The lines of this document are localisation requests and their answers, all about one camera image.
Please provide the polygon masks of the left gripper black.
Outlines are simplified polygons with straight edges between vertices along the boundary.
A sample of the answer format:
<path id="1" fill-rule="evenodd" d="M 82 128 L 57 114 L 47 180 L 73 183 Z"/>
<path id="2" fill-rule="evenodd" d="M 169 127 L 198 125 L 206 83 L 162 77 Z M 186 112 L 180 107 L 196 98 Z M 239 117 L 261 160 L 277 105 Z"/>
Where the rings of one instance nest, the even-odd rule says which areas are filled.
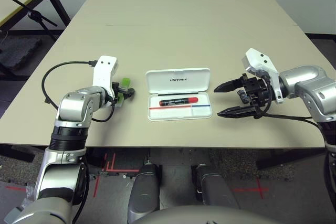
<path id="1" fill-rule="evenodd" d="M 134 96 L 135 90 L 133 88 L 119 87 L 118 82 L 112 83 L 112 89 L 114 92 L 114 102 L 123 103 L 123 99 L 128 99 Z"/>

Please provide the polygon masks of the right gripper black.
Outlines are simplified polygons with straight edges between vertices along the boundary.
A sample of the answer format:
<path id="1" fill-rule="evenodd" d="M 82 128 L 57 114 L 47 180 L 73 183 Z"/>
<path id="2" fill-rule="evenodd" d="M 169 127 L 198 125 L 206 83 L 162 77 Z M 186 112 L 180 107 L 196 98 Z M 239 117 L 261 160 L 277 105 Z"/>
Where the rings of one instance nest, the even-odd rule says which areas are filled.
<path id="1" fill-rule="evenodd" d="M 220 84 L 214 89 L 214 92 L 226 93 L 242 87 L 244 90 L 240 89 L 240 99 L 243 104 L 248 104 L 248 106 L 227 108 L 218 112 L 218 116 L 223 118 L 245 118 L 249 116 L 261 118 L 266 116 L 274 97 L 268 76 L 263 76 L 261 79 L 247 78 L 247 75 L 243 73 L 238 79 Z"/>

